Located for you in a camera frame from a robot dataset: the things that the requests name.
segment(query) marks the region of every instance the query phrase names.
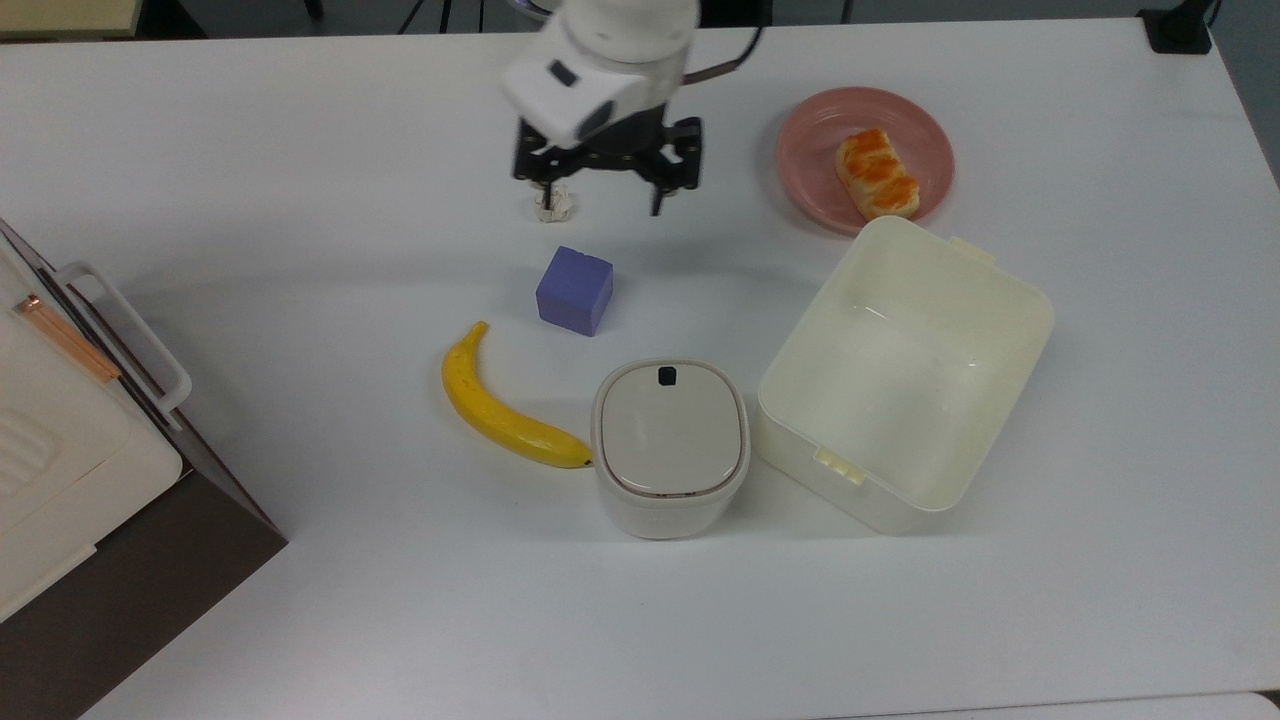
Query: container latch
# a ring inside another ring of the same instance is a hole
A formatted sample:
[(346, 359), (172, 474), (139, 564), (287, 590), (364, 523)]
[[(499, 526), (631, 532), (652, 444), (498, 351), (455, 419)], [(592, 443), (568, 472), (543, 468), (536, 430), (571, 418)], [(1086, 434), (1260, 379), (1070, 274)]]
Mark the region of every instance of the container latch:
[(863, 480), (867, 479), (867, 470), (863, 470), (858, 465), (854, 465), (849, 460), (845, 460), (826, 447), (819, 447), (818, 452), (813, 455), (813, 459), (831, 468), (837, 474), (849, 478), (855, 486), (861, 486)]

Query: crumpled paper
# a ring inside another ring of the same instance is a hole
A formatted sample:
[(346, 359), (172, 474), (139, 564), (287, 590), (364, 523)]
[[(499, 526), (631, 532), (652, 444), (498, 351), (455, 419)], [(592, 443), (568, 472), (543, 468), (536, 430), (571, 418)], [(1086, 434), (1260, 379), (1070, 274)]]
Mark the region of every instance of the crumpled paper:
[(570, 213), (573, 210), (573, 200), (568, 196), (568, 187), (562, 182), (552, 184), (550, 210), (543, 202), (544, 193), (545, 190), (539, 190), (538, 196), (534, 197), (534, 213), (538, 214), (538, 219), (543, 223), (563, 223), (567, 220)]

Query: white table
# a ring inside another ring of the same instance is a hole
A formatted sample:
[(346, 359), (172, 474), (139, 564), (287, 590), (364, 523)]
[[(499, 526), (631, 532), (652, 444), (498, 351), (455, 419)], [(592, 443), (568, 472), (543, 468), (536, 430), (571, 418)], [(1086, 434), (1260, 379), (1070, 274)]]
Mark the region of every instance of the white table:
[[(700, 33), (692, 65), (746, 31)], [(0, 213), (119, 281), (189, 415), (292, 544), (90, 714), (819, 717), (1280, 685), (1280, 193), (1219, 55), (1137, 20), (774, 28), (680, 94), (703, 187), (571, 181), (531, 218), (497, 77), (524, 38), (0, 47)], [(439, 359), (585, 436), (625, 361), (754, 396), (847, 247), (790, 208), (787, 110), (915, 100), (957, 182), (925, 227), (1057, 327), (968, 496), (876, 537), (756, 462), (713, 530), (617, 532), (593, 478), (458, 420)], [(595, 338), (541, 323), (558, 245), (617, 268)]]
[(865, 720), (1275, 720), (1280, 710), (1253, 693), (882, 715)]

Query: bread roll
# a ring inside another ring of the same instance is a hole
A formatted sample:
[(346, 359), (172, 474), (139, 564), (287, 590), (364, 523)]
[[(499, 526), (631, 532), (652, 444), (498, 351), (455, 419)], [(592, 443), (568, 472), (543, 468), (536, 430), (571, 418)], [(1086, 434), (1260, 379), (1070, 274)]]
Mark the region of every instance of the bread roll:
[(881, 128), (846, 137), (836, 151), (836, 173), (868, 220), (881, 215), (910, 218), (920, 209), (920, 183), (906, 174)]

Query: black button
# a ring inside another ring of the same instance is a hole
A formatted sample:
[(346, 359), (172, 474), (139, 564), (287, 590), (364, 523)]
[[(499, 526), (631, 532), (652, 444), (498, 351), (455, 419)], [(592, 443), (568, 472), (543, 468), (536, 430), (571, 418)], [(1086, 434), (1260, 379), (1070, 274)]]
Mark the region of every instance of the black button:
[(564, 87), (573, 87), (573, 83), (577, 82), (577, 76), (573, 74), (573, 70), (566, 68), (564, 63), (561, 63), (559, 60), (548, 65), (547, 72), (556, 76), (556, 79), (561, 81), (561, 85)]

